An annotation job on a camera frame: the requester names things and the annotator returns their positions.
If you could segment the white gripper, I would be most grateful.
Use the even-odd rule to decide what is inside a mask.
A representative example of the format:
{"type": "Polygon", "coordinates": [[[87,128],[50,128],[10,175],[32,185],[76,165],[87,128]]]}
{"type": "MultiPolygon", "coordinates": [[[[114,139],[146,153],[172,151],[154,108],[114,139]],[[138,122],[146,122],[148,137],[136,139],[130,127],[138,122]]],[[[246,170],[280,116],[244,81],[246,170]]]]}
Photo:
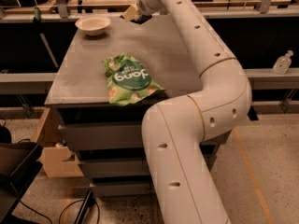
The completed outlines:
{"type": "Polygon", "coordinates": [[[160,0],[136,0],[136,4],[130,5],[122,14],[126,21],[134,21],[140,15],[149,16],[163,8],[160,0]]]}

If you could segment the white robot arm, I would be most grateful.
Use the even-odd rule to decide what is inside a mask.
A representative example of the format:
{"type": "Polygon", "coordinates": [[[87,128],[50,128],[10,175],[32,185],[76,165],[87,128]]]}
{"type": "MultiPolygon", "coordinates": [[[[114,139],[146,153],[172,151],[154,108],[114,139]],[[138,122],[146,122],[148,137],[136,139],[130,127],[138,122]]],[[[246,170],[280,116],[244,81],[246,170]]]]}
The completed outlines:
{"type": "Polygon", "coordinates": [[[137,0],[126,20],[165,8],[202,81],[200,91],[151,106],[142,140],[164,224],[231,224],[199,148],[231,131],[251,104],[241,64],[191,0],[137,0]]]}

